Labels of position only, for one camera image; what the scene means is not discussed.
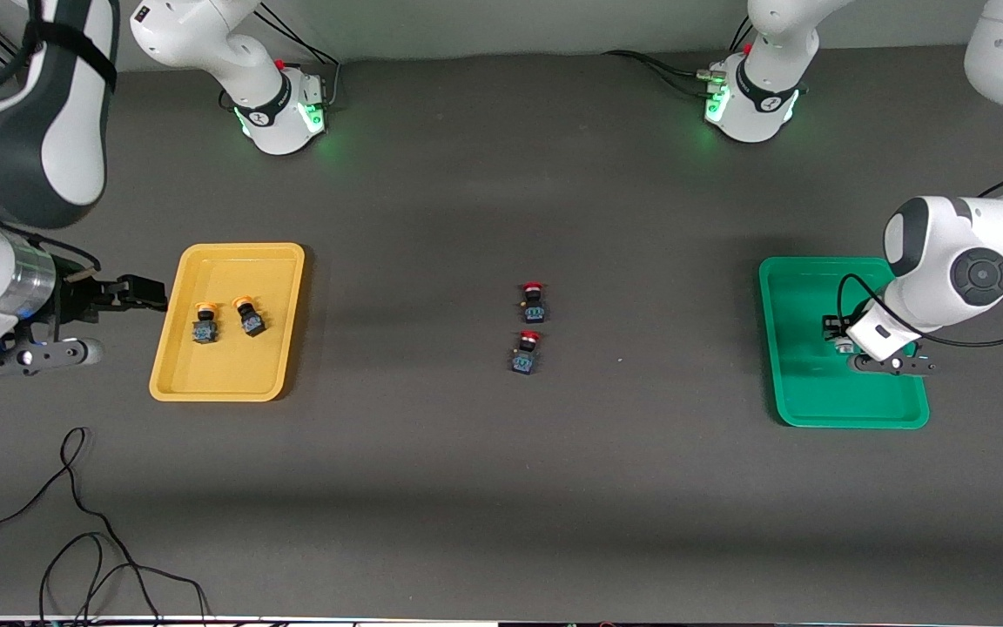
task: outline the green tray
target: green tray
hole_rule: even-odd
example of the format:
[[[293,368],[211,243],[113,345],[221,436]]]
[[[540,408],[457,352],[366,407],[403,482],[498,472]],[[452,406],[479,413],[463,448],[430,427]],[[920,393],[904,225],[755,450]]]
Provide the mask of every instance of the green tray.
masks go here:
[[[876,258],[773,257],[761,263],[761,301],[776,410],[785,423],[830,428],[920,428],[931,409],[919,377],[856,373],[823,341],[823,314],[835,309],[839,281],[859,274],[871,286],[893,279]],[[849,307],[868,298],[850,281]]]

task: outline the yellow tray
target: yellow tray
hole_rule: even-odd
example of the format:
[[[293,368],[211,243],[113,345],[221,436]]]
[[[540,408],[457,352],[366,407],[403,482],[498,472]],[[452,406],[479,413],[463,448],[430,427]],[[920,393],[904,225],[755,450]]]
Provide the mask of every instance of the yellow tray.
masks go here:
[[[286,382],[304,249],[294,243],[196,245],[181,257],[149,392],[164,401],[274,400]],[[266,332],[250,337],[231,301],[254,298]],[[219,341],[196,344],[196,303],[219,307]]]

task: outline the gray table surface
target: gray table surface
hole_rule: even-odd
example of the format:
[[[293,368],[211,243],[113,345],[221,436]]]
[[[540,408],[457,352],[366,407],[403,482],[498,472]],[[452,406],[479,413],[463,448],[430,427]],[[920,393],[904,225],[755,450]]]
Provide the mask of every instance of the gray table surface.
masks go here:
[[[165,281],[193,243],[310,247],[294,389],[156,402],[161,316],[109,314],[77,332],[102,364],[0,381],[0,517],[88,425],[84,499],[218,614],[1003,624],[1003,348],[936,350],[920,431],[785,427],[755,296],[764,258],[877,255],[909,196],[1003,178],[962,56],[824,52],[757,146],[625,59],[352,63],[329,134],[284,159],[210,76],[122,76],[107,194],[64,235]],[[553,312],[527,378],[523,281]],[[953,334],[998,333],[1003,305]],[[3,529],[0,614],[92,528],[60,486]],[[91,559],[53,576],[63,610]],[[144,608],[124,578],[104,610]]]

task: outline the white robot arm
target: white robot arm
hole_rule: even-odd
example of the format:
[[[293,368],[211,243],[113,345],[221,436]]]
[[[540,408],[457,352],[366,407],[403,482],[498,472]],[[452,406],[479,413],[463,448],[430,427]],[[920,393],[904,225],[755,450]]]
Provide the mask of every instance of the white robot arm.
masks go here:
[[[1003,106],[1003,0],[988,1],[965,68],[971,84]],[[883,294],[892,313],[872,300],[847,330],[877,361],[919,339],[913,329],[935,332],[1003,299],[1003,195],[909,200],[888,222],[885,257],[896,275]]]
[[[324,129],[323,84],[280,67],[266,47],[231,31],[259,0],[142,0],[130,16],[134,39],[158,63],[200,68],[235,100],[243,132],[272,155],[293,153]]]
[[[797,84],[819,51],[816,25],[854,0],[749,0],[756,39],[712,63],[723,76],[704,119],[733,139],[764,141],[791,118]]]
[[[115,86],[116,0],[43,0],[30,12],[23,50],[11,61],[20,67],[31,55],[27,80],[0,100],[0,373],[95,361],[98,345],[60,339],[60,324],[94,321],[103,309],[166,305],[160,283],[128,275],[96,281],[96,268],[48,254],[39,242],[51,240],[11,226],[67,227],[98,202]],[[50,341],[32,336],[35,322],[55,329]]]

